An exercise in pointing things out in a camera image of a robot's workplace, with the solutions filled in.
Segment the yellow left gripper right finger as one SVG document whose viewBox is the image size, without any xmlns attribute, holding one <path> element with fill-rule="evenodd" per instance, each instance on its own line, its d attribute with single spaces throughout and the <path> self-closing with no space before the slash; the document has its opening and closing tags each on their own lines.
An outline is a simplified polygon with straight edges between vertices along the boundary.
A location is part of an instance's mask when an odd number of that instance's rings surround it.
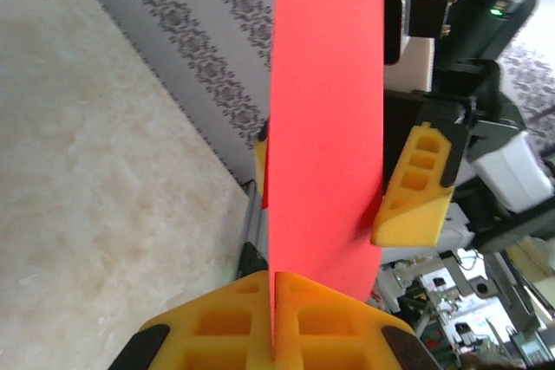
<svg viewBox="0 0 555 370">
<path fill-rule="evenodd" d="M 276 274 L 277 369 L 438 369 L 403 320 L 320 283 Z"/>
</svg>

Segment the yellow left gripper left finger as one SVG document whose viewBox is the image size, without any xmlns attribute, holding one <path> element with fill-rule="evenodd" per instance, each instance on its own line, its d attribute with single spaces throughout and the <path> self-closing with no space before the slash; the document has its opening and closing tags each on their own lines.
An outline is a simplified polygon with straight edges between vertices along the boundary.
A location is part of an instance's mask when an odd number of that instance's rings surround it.
<svg viewBox="0 0 555 370">
<path fill-rule="evenodd" d="M 111 369 L 272 369 L 268 272 L 233 281 L 145 322 Z"/>
</svg>

